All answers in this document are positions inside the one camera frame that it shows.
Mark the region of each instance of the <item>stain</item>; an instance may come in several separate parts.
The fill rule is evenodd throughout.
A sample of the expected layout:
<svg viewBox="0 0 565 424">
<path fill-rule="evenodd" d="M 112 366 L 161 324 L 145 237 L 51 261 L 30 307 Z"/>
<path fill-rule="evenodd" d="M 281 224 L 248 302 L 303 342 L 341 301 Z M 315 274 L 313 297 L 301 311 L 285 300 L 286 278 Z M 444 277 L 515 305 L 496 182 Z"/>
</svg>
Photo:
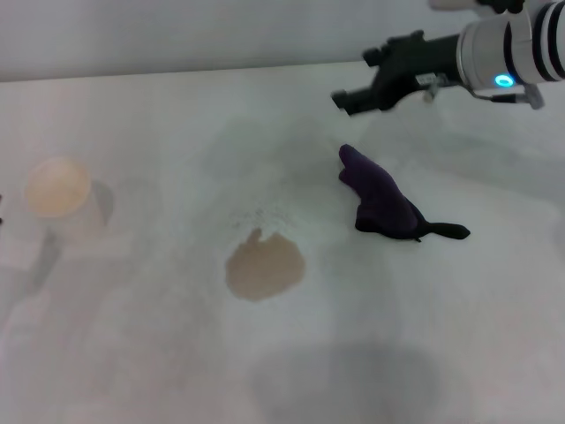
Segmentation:
<svg viewBox="0 0 565 424">
<path fill-rule="evenodd" d="M 268 299 L 298 284 L 305 260 L 296 243 L 276 232 L 260 241 L 261 229 L 252 231 L 226 262 L 226 282 L 238 298 Z"/>
</svg>

